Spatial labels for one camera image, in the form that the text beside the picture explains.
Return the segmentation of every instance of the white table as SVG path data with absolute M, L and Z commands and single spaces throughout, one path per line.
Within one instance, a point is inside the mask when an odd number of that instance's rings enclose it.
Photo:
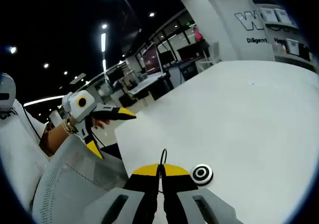
M 318 75 L 266 61 L 221 62 L 115 130 L 125 169 L 159 163 L 214 171 L 207 185 L 244 224 L 281 224 L 319 159 Z M 157 223 L 165 223 L 162 208 Z
M 159 75 L 154 75 L 154 76 L 150 76 L 150 77 L 147 77 L 145 80 L 143 80 L 142 82 L 138 83 L 138 85 L 129 90 L 128 93 L 130 93 L 131 95 L 136 95 L 138 92 L 144 90 L 146 87 L 154 84 L 159 78 L 162 78 L 166 76 L 166 73 L 162 73 L 162 74 L 159 74 Z

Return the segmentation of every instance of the ceiling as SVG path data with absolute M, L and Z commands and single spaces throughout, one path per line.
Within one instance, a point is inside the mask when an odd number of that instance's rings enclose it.
M 22 103 L 64 95 L 103 71 L 101 33 L 109 36 L 105 53 L 108 66 L 122 60 L 122 51 L 113 25 L 117 0 L 6 0 L 2 11 L 1 72 L 10 74 Z M 152 33 L 184 6 L 180 0 L 128 0 L 142 31 L 133 45 L 135 52 Z M 9 46 L 17 52 L 10 54 Z M 85 73 L 83 82 L 71 85 L 75 76 Z M 61 100 L 48 101 L 27 110 L 46 121 L 49 109 Z

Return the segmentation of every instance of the white pillar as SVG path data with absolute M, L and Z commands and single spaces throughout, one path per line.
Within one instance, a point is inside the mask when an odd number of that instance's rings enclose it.
M 222 61 L 274 60 L 263 22 L 251 0 L 181 0 L 211 45 L 219 42 Z
M 58 111 L 53 111 L 50 115 L 49 118 L 51 119 L 52 123 L 54 124 L 55 127 L 58 127 L 60 124 L 62 124 L 63 119 L 61 118 L 60 114 Z

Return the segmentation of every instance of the window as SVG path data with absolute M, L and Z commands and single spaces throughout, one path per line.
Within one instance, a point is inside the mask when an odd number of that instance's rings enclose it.
M 140 62 L 140 65 L 141 65 L 142 67 L 145 67 L 144 61 L 143 61 L 142 56 L 141 56 L 140 53 L 137 53 L 137 54 L 136 54 L 136 58 L 137 58 L 138 61 Z
M 182 26 L 194 24 L 194 20 L 188 12 L 185 12 L 179 16 L 178 20 Z
M 195 32 L 194 32 L 194 27 L 186 30 L 185 33 L 186 33 L 186 36 L 188 37 L 191 44 L 196 43 L 196 36 L 195 36 Z
M 164 34 L 161 31 L 153 37 L 153 41 L 155 42 L 155 44 L 159 44 L 164 39 Z
M 180 61 L 181 57 L 179 56 L 179 53 L 177 50 L 189 45 L 184 34 L 180 33 L 178 35 L 172 36 L 169 39 L 169 42 L 170 42 L 170 44 L 171 44 L 171 46 L 176 54 L 177 60 Z
M 179 29 L 179 26 L 177 24 L 177 21 L 173 21 L 171 24 L 169 24 L 167 27 L 164 28 L 164 32 L 166 36 L 169 36 L 178 29 Z

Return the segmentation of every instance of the monitor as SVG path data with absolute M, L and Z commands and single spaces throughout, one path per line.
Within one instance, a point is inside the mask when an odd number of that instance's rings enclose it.
M 111 85 L 113 85 L 114 82 L 124 77 L 124 73 L 122 68 L 116 68 L 112 73 L 107 74 L 107 76 L 110 80 Z
M 150 45 L 142 55 L 147 75 L 163 72 L 155 44 Z
M 174 56 L 171 51 L 166 51 L 159 54 L 159 60 L 162 65 L 166 65 L 172 61 L 175 61 Z
M 199 41 L 195 44 L 191 44 L 189 46 L 183 47 L 178 51 L 179 56 L 183 61 L 191 60 L 198 56 L 203 56 L 203 51 L 207 49 L 209 45 L 206 43 L 205 40 Z

